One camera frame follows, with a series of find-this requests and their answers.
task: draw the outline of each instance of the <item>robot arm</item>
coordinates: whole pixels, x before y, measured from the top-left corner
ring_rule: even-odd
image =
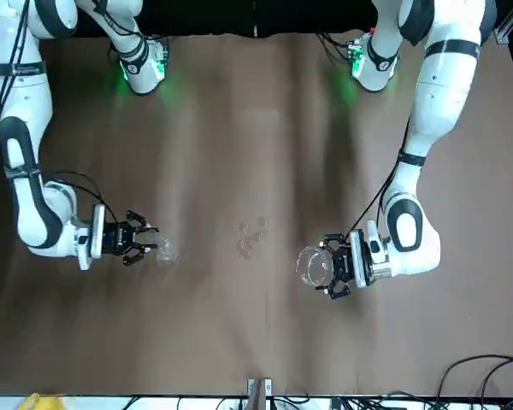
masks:
[[[348,237],[338,234],[325,237],[320,247],[333,255],[333,280],[318,289],[325,290],[332,298],[350,293],[347,285],[340,292],[334,290],[340,282],[353,279],[357,287],[365,287],[378,278],[428,272],[439,264],[439,234],[423,211],[416,186],[429,150],[453,129],[462,113],[479,59],[480,27],[489,3],[486,0],[403,0],[398,13],[400,32],[413,44],[425,36],[427,42],[404,144],[380,199],[389,237],[380,236],[373,220],[368,222],[366,240],[361,230],[350,232]],[[427,9],[431,15],[415,14],[415,8],[420,12]],[[419,26],[407,27],[407,24]],[[391,29],[393,25],[381,26]],[[358,80],[363,86],[371,84],[374,88],[379,83],[385,86],[384,79],[389,79],[390,67],[383,64],[385,70],[380,70],[379,63],[398,53],[399,43],[392,41],[398,36],[391,33],[381,37],[390,43],[390,50],[383,57],[375,52],[365,54],[371,64],[360,69],[362,77]],[[368,38],[367,44],[375,49],[387,49],[387,44],[380,47],[384,44],[372,40]],[[379,82],[371,79],[373,71]],[[339,247],[333,249],[331,242],[337,242]]]
[[[17,231],[34,254],[75,256],[81,269],[107,253],[123,255],[124,265],[131,265],[156,247],[137,243],[136,235],[157,229],[131,211],[123,222],[106,223],[104,205],[96,205],[92,221],[83,222],[77,217],[74,190],[58,181],[44,184],[42,179],[38,152],[52,103],[34,34],[67,34],[77,21],[73,3],[45,3],[48,8],[43,11],[38,1],[27,0],[22,9],[0,1],[0,146],[14,194]],[[133,227],[132,221],[140,226]],[[138,253],[128,255],[134,249]]]

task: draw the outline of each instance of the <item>green light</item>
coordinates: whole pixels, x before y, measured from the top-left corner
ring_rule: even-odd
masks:
[[[152,60],[152,68],[154,68],[154,73],[156,73],[156,77],[159,80],[165,78],[165,67],[163,66],[163,62]]]
[[[123,79],[124,79],[125,81],[129,81],[129,80],[127,79],[126,69],[123,67],[123,64],[121,64],[121,61],[120,61],[120,67],[121,67],[121,71],[123,72]]]
[[[393,77],[393,73],[395,72],[395,64],[397,64],[397,57],[395,58],[395,60],[393,60],[392,71],[390,72],[390,78]]]
[[[356,59],[351,65],[351,76],[354,79],[358,79],[361,75],[361,71],[363,70],[363,64],[365,63],[365,56],[361,56],[361,58]]]

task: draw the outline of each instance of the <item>black joint band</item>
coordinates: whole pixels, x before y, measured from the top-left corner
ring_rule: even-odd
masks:
[[[433,43],[427,47],[424,58],[438,53],[466,54],[479,60],[481,47],[478,44],[467,40],[443,40]]]
[[[14,168],[4,167],[3,170],[8,181],[18,178],[36,178],[41,174],[39,167],[28,167],[27,165]]]
[[[45,72],[45,63],[43,61],[26,62],[22,64],[0,63],[0,77],[30,77],[44,74]]]
[[[95,9],[93,11],[98,15],[105,15],[109,0],[93,0],[93,2],[95,3]]]
[[[137,55],[137,53],[140,52],[140,50],[144,47],[144,45],[146,44],[146,41],[141,37],[139,43],[137,44],[137,47],[135,47],[133,50],[131,51],[128,51],[128,52],[125,52],[125,53],[122,53],[121,51],[118,51],[118,49],[116,47],[113,48],[113,50],[115,51],[115,53],[120,56],[120,58],[133,58],[134,56]]]
[[[414,165],[415,167],[423,167],[426,162],[425,156],[407,154],[403,150],[399,151],[398,161],[404,162],[405,164]]]
[[[395,62],[395,59],[397,58],[397,53],[395,55],[384,58],[380,56],[373,48],[373,38],[369,38],[369,41],[367,42],[367,52],[369,54],[370,60],[375,64],[376,69],[378,71],[386,71],[389,67],[392,66],[393,62]]]
[[[146,41],[142,40],[144,44],[144,50],[139,57],[135,60],[125,61],[125,57],[121,57],[121,66],[124,67],[130,74],[138,74],[140,73],[141,67],[146,63],[149,55],[149,46]]]

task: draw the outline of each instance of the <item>transparent cup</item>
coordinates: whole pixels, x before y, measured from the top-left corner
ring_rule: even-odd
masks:
[[[297,259],[297,274],[312,287],[329,284],[333,278],[333,259],[329,252],[318,246],[307,246]]]

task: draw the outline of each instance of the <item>wire bundle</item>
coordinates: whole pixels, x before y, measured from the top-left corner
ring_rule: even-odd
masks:
[[[17,33],[15,34],[14,46],[11,50],[11,56],[9,58],[10,66],[13,66],[14,62],[15,64],[21,64],[23,50],[25,49],[25,41],[27,39],[28,7],[29,0],[25,0],[25,3],[23,4],[23,9],[21,11],[19,25],[17,26]],[[17,50],[19,50],[19,55],[17,56],[17,59],[15,59],[15,54],[17,54]],[[17,76],[15,74],[5,76],[3,78],[2,87],[0,89],[0,115],[2,114],[3,108],[6,105],[6,100],[8,99],[9,93],[11,92],[11,89],[14,86],[16,78]]]
[[[325,50],[328,60],[335,66],[338,67],[339,62],[349,62],[347,49],[345,44],[342,44],[334,40],[330,34],[326,32],[319,32],[316,34],[317,39],[321,43],[321,46]]]
[[[55,178],[54,175],[77,175],[77,176],[82,177],[82,178],[86,179],[87,181],[89,181],[95,191],[87,189],[85,186],[82,186],[79,184],[73,184],[72,182],[69,182],[63,178]],[[114,214],[114,211],[112,210],[112,207],[106,201],[104,201],[103,196],[101,195],[101,191],[99,190],[99,187],[94,179],[90,178],[89,176],[87,176],[84,173],[77,173],[76,171],[54,171],[52,173],[44,173],[44,176],[49,181],[54,181],[59,184],[65,184],[68,186],[72,186],[73,188],[75,188],[77,190],[82,190],[86,194],[93,196],[95,199],[97,199],[99,202],[101,202],[108,209],[114,222],[116,224],[118,223],[118,219],[116,218],[116,215]]]

